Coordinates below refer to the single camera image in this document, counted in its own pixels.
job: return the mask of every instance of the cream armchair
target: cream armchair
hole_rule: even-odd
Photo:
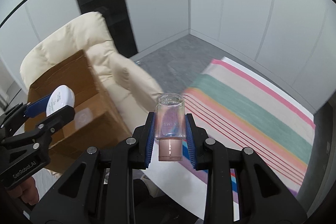
[[[130,132],[145,123],[155,111],[159,84],[115,49],[105,19],[90,12],[70,21],[48,36],[25,57],[20,74],[26,87],[52,66],[85,50],[100,81],[108,90]]]

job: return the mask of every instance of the brown cardboard box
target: brown cardboard box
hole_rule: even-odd
[[[47,169],[64,171],[90,146],[115,146],[131,136],[113,101],[103,87],[83,50],[58,63],[29,88],[28,102],[35,102],[67,85],[75,93],[75,119],[52,136],[51,162]],[[32,130],[46,117],[45,112],[29,119],[25,130]]]

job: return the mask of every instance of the screw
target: screw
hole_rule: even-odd
[[[136,139],[135,138],[128,138],[127,140],[126,140],[126,143],[127,144],[134,144],[134,143],[136,143]]]
[[[253,149],[251,147],[245,147],[244,148],[244,153],[251,155],[253,153]]]
[[[206,140],[205,140],[205,142],[207,143],[207,144],[209,144],[209,145],[212,145],[212,144],[215,144],[215,140],[213,139],[213,138],[207,138]]]
[[[97,147],[94,146],[90,146],[86,152],[88,152],[89,154],[94,154],[95,152],[97,152]]]

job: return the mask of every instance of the gray floor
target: gray floor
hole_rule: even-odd
[[[138,61],[141,62],[140,67],[159,83],[164,92],[181,93],[212,59],[221,60],[224,56],[273,83],[233,55],[191,34],[159,48]]]

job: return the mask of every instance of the clear glass bottle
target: clear glass bottle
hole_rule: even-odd
[[[176,93],[157,98],[155,138],[159,141],[159,161],[182,160],[182,141],[186,138],[184,99]]]

